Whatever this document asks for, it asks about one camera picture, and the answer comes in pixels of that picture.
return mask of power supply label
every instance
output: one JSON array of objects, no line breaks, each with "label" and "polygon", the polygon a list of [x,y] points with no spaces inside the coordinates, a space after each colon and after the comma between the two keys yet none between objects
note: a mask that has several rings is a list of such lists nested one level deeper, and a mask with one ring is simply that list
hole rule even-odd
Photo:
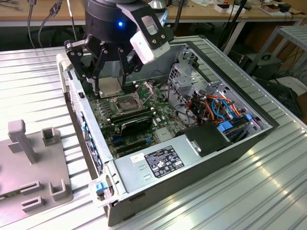
[{"label": "power supply label", "polygon": [[145,155],[145,159],[156,178],[165,176],[184,166],[171,145]]}]

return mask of gray post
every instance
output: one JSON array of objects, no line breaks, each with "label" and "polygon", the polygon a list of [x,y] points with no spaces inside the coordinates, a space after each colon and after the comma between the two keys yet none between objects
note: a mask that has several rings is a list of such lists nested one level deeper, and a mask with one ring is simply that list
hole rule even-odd
[{"label": "gray post", "polygon": [[35,153],[31,146],[30,140],[25,135],[25,123],[23,120],[9,122],[9,137],[15,138],[31,164],[36,162]]}]

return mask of aluminum extrusion table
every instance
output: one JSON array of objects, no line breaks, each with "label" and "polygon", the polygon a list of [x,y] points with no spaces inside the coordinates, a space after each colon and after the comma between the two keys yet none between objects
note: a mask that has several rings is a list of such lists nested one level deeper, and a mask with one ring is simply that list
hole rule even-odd
[{"label": "aluminum extrusion table", "polygon": [[[191,40],[280,124],[238,161],[110,229],[307,228],[307,127],[208,40]],[[89,196],[90,175],[59,82],[64,48],[0,53],[0,122],[18,109],[28,132],[61,131],[74,198],[7,229],[108,229]],[[200,69],[211,79],[210,69]],[[6,130],[0,129],[0,139]]]},{"label": "aluminum extrusion table", "polygon": [[[282,47],[285,45],[287,41],[290,41],[303,49],[304,51],[307,51],[307,26],[277,26],[269,39],[266,41],[266,43],[261,48],[260,52],[256,55],[253,62],[250,64],[249,68],[247,69],[247,73],[251,73],[257,63],[260,61],[263,54],[268,50],[272,42],[275,40],[277,35],[282,35],[283,40],[279,43],[279,45],[275,48],[273,51],[273,54],[277,56],[279,52],[281,51]],[[307,65],[307,59],[302,62],[302,64],[296,68],[294,71],[294,75],[296,75],[303,67]]]}]

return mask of blue latch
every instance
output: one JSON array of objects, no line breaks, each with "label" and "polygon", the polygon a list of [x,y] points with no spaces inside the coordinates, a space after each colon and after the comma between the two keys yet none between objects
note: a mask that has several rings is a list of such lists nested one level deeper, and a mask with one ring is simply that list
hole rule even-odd
[{"label": "blue latch", "polygon": [[249,121],[250,121],[251,119],[253,119],[253,117],[252,117],[250,114],[246,114],[245,117],[246,117],[246,119],[249,120]]},{"label": "blue latch", "polygon": [[222,132],[232,128],[232,124],[229,121],[225,121],[219,124],[219,128]]},{"label": "blue latch", "polygon": [[84,131],[85,126],[86,126],[86,123],[85,123],[85,121],[83,121],[82,126],[81,126],[82,131]]},{"label": "blue latch", "polygon": [[107,186],[107,182],[106,181],[102,181],[102,182],[96,183],[96,193],[97,194],[103,192],[107,188],[108,188],[108,186]]}]

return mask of workbench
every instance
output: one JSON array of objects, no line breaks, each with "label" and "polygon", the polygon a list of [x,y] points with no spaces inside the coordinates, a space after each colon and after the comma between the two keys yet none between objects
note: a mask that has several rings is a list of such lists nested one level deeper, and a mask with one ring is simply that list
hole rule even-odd
[{"label": "workbench", "polygon": [[[112,229],[306,229],[307,126],[261,88],[209,40],[190,40],[249,94],[280,126],[236,162],[162,200]],[[73,200],[4,227],[108,229],[88,191],[90,175],[65,104],[56,66],[64,48],[0,53],[0,122],[24,119],[27,132],[61,131]],[[199,69],[216,79],[205,65]],[[8,138],[0,129],[0,140]]]},{"label": "workbench", "polygon": [[[27,1],[20,0],[20,7],[22,11],[0,7],[0,27],[3,26],[27,26],[27,18],[29,14],[29,4]],[[34,6],[31,26],[40,26],[42,21],[48,16],[51,6],[55,0],[40,0]],[[270,16],[259,9],[259,4],[252,4],[253,8],[246,11],[238,18],[238,24],[230,37],[224,53],[228,54],[234,45],[236,39],[241,33],[246,22],[294,22],[294,25],[300,25],[301,22],[307,18],[306,15],[295,14],[292,16]],[[71,7],[74,16],[75,25],[85,25],[84,15],[84,0],[71,1]],[[169,16],[167,23],[173,23],[177,15],[177,6],[169,6],[167,8]],[[217,23],[227,22],[229,19],[228,13],[219,13],[214,9],[214,6],[208,5],[206,7],[200,6],[192,1],[189,1],[187,7],[183,7],[180,17],[180,23]],[[61,10],[58,15],[48,21],[45,26],[49,25],[71,25],[71,18],[69,16],[67,2],[63,1]]]}]

